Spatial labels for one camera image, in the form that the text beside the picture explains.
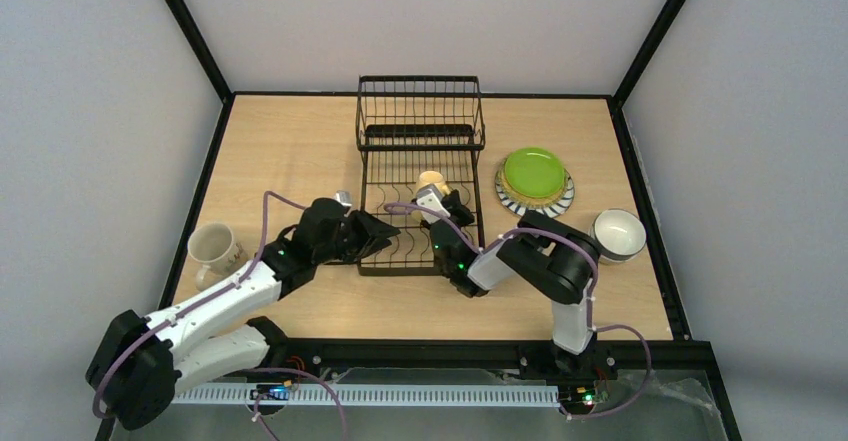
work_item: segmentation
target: wooden table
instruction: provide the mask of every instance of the wooden table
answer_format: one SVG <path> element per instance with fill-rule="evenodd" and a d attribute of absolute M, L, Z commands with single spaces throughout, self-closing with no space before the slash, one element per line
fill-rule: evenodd
<path fill-rule="evenodd" d="M 524 146 L 556 153 L 574 178 L 574 204 L 558 220 L 587 231 L 606 208 L 636 213 L 604 100 L 484 99 L 483 108 L 486 147 L 478 169 L 488 240 L 518 220 L 500 205 L 492 179 L 497 163 Z M 358 198 L 362 158 L 355 144 L 355 113 L 352 96 L 237 96 L 198 226 L 225 222 L 253 253 L 264 191 L 305 205 L 339 189 Z M 272 203 L 269 233 L 275 235 L 296 223 L 300 211 Z M 187 259 L 175 303 L 197 294 L 197 269 Z M 598 326 L 623 323 L 648 339 L 671 339 L 647 250 L 627 263 L 602 265 L 599 278 Z M 520 278 L 468 299 L 444 278 L 362 277 L 354 266 L 320 267 L 312 282 L 251 317 L 258 315 L 298 338 L 545 340 L 552 323 L 550 301 Z M 610 332 L 601 338 L 631 336 Z"/>

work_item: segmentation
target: mug handle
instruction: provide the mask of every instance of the mug handle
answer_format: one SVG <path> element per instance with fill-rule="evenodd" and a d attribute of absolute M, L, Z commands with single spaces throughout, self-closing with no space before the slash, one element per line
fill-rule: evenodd
<path fill-rule="evenodd" d="M 203 291 L 204 289 L 209 287 L 203 285 L 203 278 L 206 277 L 206 273 L 209 272 L 209 268 L 210 266 L 208 264 L 204 264 L 194 276 L 194 285 L 197 287 L 198 291 Z"/>

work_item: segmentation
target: silver metal strip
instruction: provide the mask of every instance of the silver metal strip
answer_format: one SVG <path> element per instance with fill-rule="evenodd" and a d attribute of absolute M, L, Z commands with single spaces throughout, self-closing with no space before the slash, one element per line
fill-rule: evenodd
<path fill-rule="evenodd" d="M 256 384 L 207 383 L 190 389 L 174 404 L 240 405 L 252 403 Z M 441 406 L 555 408 L 555 386 L 424 386 L 383 384 L 339 384 L 333 389 L 343 406 Z M 317 384 L 301 385 L 288 401 L 263 400 L 263 405 L 332 406 L 327 391 Z"/>

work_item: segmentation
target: dish rack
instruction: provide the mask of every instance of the dish rack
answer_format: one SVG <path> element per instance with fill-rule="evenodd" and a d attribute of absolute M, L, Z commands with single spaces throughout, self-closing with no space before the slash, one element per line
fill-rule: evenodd
<path fill-rule="evenodd" d="M 359 262 L 364 276 L 437 275 L 427 229 L 386 203 L 415 198 L 418 175 L 438 171 L 474 213 L 463 228 L 484 243 L 477 160 L 486 144 L 476 76 L 362 76 L 356 146 L 362 155 L 361 209 L 400 229 L 392 246 Z"/>

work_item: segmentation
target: white wall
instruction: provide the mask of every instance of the white wall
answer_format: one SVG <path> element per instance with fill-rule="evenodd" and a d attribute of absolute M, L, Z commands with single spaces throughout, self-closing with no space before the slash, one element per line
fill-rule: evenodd
<path fill-rule="evenodd" d="M 746 440 L 845 439 L 848 0 L 689 0 L 625 106 Z"/>
<path fill-rule="evenodd" d="M 487 91 L 611 94 L 665 0 L 186 0 L 231 89 L 356 90 L 477 74 Z"/>
<path fill-rule="evenodd" d="M 93 439 L 83 375 L 155 307 L 220 102 L 163 0 L 0 6 L 0 439 Z"/>

